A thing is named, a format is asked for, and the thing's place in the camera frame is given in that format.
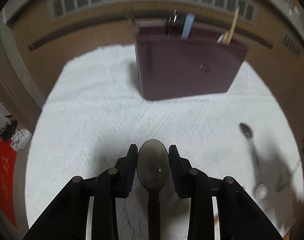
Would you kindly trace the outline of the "purple plastic utensil holder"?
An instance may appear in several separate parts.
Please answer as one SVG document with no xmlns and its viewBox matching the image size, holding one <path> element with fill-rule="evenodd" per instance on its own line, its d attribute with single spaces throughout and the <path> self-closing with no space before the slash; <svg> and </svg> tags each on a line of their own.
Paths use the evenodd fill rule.
<svg viewBox="0 0 304 240">
<path fill-rule="evenodd" d="M 187 39 L 167 34 L 163 25 L 139 27 L 135 51 L 141 94 L 146 100 L 226 93 L 248 46 L 233 39 L 218 43 L 221 33 L 193 27 Z"/>
</svg>

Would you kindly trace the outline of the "white plastic utensil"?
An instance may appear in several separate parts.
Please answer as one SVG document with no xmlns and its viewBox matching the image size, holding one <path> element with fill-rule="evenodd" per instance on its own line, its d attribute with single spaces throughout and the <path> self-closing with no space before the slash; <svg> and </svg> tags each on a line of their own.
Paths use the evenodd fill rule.
<svg viewBox="0 0 304 240">
<path fill-rule="evenodd" d="M 228 38 L 228 32 L 225 32 L 218 38 L 217 43 L 226 43 L 227 38 Z"/>
</svg>

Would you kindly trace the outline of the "small black peeler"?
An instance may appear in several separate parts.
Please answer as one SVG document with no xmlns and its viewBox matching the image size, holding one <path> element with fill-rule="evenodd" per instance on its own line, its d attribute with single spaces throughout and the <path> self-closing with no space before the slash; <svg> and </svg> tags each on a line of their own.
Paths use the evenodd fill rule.
<svg viewBox="0 0 304 240">
<path fill-rule="evenodd" d="M 185 17 L 178 14 L 176 10 L 166 18 L 167 35 L 179 35 L 183 32 Z"/>
</svg>

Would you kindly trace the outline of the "red floor mat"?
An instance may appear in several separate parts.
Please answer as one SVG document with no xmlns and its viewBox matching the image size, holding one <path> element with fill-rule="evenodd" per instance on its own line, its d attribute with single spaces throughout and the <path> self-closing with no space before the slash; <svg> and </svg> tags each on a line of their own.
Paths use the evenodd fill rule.
<svg viewBox="0 0 304 240">
<path fill-rule="evenodd" d="M 0 210 L 5 217 L 17 228 L 14 201 L 13 181 L 17 152 L 11 147 L 11 141 L 0 137 Z"/>
</svg>

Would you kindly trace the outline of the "blue plastic spoon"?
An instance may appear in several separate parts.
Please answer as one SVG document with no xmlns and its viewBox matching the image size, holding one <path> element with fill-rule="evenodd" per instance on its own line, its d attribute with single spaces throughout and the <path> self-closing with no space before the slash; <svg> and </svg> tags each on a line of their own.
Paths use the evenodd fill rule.
<svg viewBox="0 0 304 240">
<path fill-rule="evenodd" d="M 186 15 L 185 22 L 183 25 L 182 35 L 181 35 L 182 39 L 187 39 L 189 37 L 194 20 L 195 20 L 195 15 L 193 13 L 188 13 Z"/>
</svg>

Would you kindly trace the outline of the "small dark translucent spoon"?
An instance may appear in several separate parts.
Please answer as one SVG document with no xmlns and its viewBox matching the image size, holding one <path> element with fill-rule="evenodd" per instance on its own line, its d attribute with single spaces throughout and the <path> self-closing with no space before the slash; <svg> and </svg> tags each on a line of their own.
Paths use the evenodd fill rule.
<svg viewBox="0 0 304 240">
<path fill-rule="evenodd" d="M 255 174 L 256 186 L 253 190 L 254 197 L 258 200 L 263 200 L 268 195 L 268 188 L 263 183 L 262 172 L 260 169 L 259 156 L 256 150 L 255 142 L 253 139 L 253 132 L 250 126 L 241 122 L 239 124 L 240 130 L 247 140 L 250 155 L 252 158 L 252 164 Z"/>
</svg>

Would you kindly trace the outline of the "wooden chopstick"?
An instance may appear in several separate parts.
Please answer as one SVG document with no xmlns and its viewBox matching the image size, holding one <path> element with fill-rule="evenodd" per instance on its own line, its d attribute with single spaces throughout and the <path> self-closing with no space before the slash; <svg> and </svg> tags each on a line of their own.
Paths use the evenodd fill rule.
<svg viewBox="0 0 304 240">
<path fill-rule="evenodd" d="M 230 31 L 228 32 L 228 35 L 227 35 L 227 40 L 226 40 L 227 44 L 229 44 L 232 40 L 234 30 L 235 30 L 235 27 L 236 27 L 236 23 L 237 23 L 237 19 L 238 19 L 238 16 L 239 16 L 239 9 L 240 9 L 240 6 L 238 6 L 236 8 L 234 18 L 233 18 L 233 22 L 232 22 L 232 25 L 231 25 L 231 29 L 230 29 Z"/>
</svg>

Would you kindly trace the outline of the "large dark translucent spoon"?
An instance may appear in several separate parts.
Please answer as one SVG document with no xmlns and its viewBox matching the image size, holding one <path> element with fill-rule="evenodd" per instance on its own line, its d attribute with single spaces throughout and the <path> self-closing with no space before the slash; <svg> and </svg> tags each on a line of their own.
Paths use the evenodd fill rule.
<svg viewBox="0 0 304 240">
<path fill-rule="evenodd" d="M 161 208 L 159 194 L 170 171 L 168 151 L 156 139 L 147 140 L 140 148 L 137 159 L 137 176 L 146 189 L 148 199 L 149 239 L 161 238 Z"/>
</svg>

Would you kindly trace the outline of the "white sneakers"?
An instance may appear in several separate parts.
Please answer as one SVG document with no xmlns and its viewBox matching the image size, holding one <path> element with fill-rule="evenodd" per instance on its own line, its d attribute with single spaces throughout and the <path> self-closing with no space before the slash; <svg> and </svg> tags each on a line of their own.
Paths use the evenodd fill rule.
<svg viewBox="0 0 304 240">
<path fill-rule="evenodd" d="M 27 129 L 16 130 L 11 138 L 10 146 L 15 152 L 24 150 L 32 138 L 32 133 Z"/>
</svg>

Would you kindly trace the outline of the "white textured towel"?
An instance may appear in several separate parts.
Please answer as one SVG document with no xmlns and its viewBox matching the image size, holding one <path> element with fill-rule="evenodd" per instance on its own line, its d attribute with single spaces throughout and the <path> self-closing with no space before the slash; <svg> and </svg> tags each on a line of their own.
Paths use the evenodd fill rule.
<svg viewBox="0 0 304 240">
<path fill-rule="evenodd" d="M 43 106 L 29 149 L 28 225 L 76 175 L 115 165 L 131 144 L 157 139 L 210 177 L 234 177 L 253 194 L 257 180 L 240 123 L 249 125 L 268 194 L 258 201 L 280 234 L 303 215 L 304 182 L 288 121 L 252 66 L 244 62 L 224 94 L 147 101 L 135 48 L 98 48 L 68 62 Z"/>
</svg>

